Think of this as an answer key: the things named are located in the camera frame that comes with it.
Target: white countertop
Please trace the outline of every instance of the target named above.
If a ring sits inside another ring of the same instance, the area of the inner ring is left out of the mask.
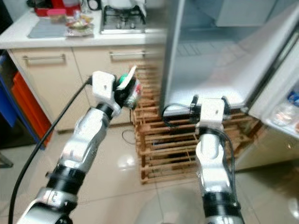
[[[139,45],[163,43],[165,34],[100,34],[101,11],[93,11],[94,35],[89,37],[60,37],[32,39],[27,35],[39,21],[33,10],[26,12],[0,35],[0,49],[41,48],[41,47],[81,47],[104,45]]]

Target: metal handle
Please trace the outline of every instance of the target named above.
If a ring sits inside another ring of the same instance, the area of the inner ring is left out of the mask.
[[[31,61],[31,60],[47,60],[47,59],[66,59],[65,54],[61,54],[59,56],[45,56],[45,57],[28,57],[23,56],[22,60],[24,61]]]
[[[109,52],[109,56],[111,60],[113,60],[114,56],[129,56],[129,55],[142,55],[142,57],[145,57],[146,55],[154,55],[157,54],[156,52],[147,52],[147,51],[138,51],[138,52]]]

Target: gas stove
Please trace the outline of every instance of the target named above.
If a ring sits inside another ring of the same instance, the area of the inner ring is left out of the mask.
[[[138,6],[132,9],[105,6],[102,10],[101,34],[144,33],[145,25],[145,16]]]

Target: refrigerator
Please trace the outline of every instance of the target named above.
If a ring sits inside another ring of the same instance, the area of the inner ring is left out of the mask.
[[[290,138],[299,158],[299,107],[290,101],[299,88],[299,1],[169,0],[167,15],[160,108],[225,96],[261,120],[268,139]],[[165,116],[188,113],[172,106]]]

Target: red object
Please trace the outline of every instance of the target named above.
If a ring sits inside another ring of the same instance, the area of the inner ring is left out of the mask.
[[[52,0],[52,9],[65,9],[67,15],[73,15],[74,10],[80,10],[80,4],[74,5],[72,7],[64,6],[63,0]],[[48,16],[47,11],[51,8],[34,8],[37,16]]]
[[[36,134],[42,138],[50,128],[51,123],[42,111],[19,72],[17,72],[14,76],[14,85],[11,90]],[[49,142],[49,140],[50,136],[46,139],[45,145]]]
[[[65,8],[53,8],[53,9],[49,9],[47,11],[47,15],[63,15],[66,14],[66,9]]]

